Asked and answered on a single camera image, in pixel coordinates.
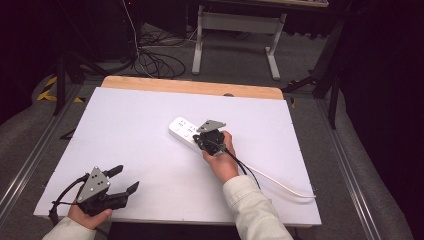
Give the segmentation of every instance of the white board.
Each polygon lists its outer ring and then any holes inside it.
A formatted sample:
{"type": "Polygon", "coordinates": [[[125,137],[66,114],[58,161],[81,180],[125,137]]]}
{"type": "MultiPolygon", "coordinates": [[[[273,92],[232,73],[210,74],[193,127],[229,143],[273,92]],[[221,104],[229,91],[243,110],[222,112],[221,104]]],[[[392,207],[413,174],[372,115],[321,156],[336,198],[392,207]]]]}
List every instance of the white board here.
{"type": "MultiPolygon", "coordinates": [[[[225,122],[237,157],[292,190],[312,187],[284,100],[97,88],[34,215],[47,216],[60,193],[98,166],[124,165],[110,179],[108,194],[140,181],[126,208],[112,221],[233,224],[222,184],[202,157],[172,137],[168,125],[184,117],[200,126],[225,122]]],[[[256,174],[286,225],[320,225],[315,199],[300,198],[256,174]]],[[[79,186],[62,201],[72,202],[79,186]]],[[[60,205],[59,216],[69,206],[60,205]]]]}

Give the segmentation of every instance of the white sleeve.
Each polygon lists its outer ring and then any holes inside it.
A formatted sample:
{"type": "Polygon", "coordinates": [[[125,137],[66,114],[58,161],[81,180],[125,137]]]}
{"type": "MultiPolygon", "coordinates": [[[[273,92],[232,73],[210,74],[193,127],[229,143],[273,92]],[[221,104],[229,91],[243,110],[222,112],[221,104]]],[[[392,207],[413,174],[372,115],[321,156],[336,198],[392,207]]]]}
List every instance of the white sleeve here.
{"type": "Polygon", "coordinates": [[[43,240],[93,240],[95,230],[88,229],[72,219],[63,218],[43,240]]]}
{"type": "Polygon", "coordinates": [[[234,177],[223,188],[241,239],[293,239],[280,222],[271,200],[263,195],[251,177],[234,177]]]}

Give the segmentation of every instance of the metal frame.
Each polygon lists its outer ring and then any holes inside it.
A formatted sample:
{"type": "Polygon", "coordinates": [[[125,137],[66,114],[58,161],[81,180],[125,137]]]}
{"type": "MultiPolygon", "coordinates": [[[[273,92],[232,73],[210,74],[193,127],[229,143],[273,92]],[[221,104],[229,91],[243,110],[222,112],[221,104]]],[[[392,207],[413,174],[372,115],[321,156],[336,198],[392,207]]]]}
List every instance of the metal frame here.
{"type": "Polygon", "coordinates": [[[60,122],[62,121],[67,109],[72,104],[71,99],[75,99],[78,95],[79,90],[81,89],[81,84],[75,84],[69,89],[68,100],[65,101],[65,104],[61,107],[62,111],[59,111],[57,115],[53,116],[50,120],[47,128],[44,130],[31,154],[28,156],[27,160],[23,164],[19,173],[10,183],[7,188],[6,194],[0,201],[0,228],[3,223],[6,221],[7,216],[12,211],[13,206],[16,201],[18,201],[19,196],[24,190],[26,184],[34,173],[38,163],[41,161],[41,158],[44,155],[49,143],[51,142],[56,129],[58,128],[60,122]]]}
{"type": "Polygon", "coordinates": [[[243,31],[264,34],[274,34],[271,47],[265,48],[265,53],[271,69],[272,78],[280,80],[277,63],[274,53],[280,39],[281,31],[285,23],[287,14],[281,14],[278,18],[264,18],[252,16],[240,16],[221,13],[203,12],[204,6],[199,6],[197,17],[197,41],[194,51],[192,74],[200,74],[200,64],[202,61],[202,32],[203,29],[227,30],[227,31],[243,31]]]}
{"type": "Polygon", "coordinates": [[[343,175],[346,186],[349,190],[352,202],[355,205],[355,209],[358,213],[359,220],[362,223],[362,227],[365,231],[365,235],[369,240],[381,239],[380,233],[372,217],[371,211],[368,207],[367,201],[361,188],[356,180],[355,174],[353,173],[352,167],[350,166],[349,159],[343,149],[337,131],[332,128],[330,123],[327,121],[327,107],[324,100],[316,99],[318,111],[321,113],[321,117],[327,130],[330,134],[331,140],[334,144],[334,148],[337,152],[337,162],[340,167],[340,172],[343,175]]]}

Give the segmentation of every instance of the human hand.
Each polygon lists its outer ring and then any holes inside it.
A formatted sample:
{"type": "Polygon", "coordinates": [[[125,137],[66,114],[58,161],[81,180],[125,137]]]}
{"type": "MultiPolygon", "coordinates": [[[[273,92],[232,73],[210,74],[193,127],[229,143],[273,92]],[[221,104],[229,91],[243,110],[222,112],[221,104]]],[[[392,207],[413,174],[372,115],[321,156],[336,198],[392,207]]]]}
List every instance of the human hand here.
{"type": "Polygon", "coordinates": [[[112,215],[112,209],[90,216],[85,214],[78,205],[72,205],[68,212],[68,217],[88,229],[95,229],[112,215]]]}
{"type": "MultiPolygon", "coordinates": [[[[222,131],[224,134],[224,144],[227,149],[235,156],[235,150],[232,143],[232,136],[227,131],[222,131]]],[[[221,180],[222,183],[226,183],[233,177],[239,175],[238,166],[236,161],[228,155],[228,153],[223,153],[218,156],[211,156],[206,151],[202,151],[203,159],[209,164],[212,169],[212,172],[221,180]]]]}

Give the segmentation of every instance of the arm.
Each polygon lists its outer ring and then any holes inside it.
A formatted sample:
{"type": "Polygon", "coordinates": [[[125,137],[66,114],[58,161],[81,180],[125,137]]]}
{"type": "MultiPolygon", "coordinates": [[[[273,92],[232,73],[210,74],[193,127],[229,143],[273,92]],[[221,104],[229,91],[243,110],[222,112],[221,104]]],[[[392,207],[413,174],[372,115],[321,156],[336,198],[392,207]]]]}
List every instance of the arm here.
{"type": "MultiPolygon", "coordinates": [[[[235,156],[232,136],[222,132],[227,149],[235,156]]],[[[230,207],[237,230],[243,240],[292,239],[280,222],[271,201],[266,198],[249,176],[239,176],[237,163],[226,153],[203,158],[215,175],[224,183],[224,195],[230,207]]]]}
{"type": "Polygon", "coordinates": [[[224,184],[224,195],[243,240],[292,239],[280,222],[271,200],[249,176],[238,176],[224,184]]]}
{"type": "Polygon", "coordinates": [[[88,216],[77,206],[72,205],[68,216],[63,218],[43,240],[92,240],[96,235],[94,230],[112,215],[111,209],[106,209],[96,216],[88,216]]]}

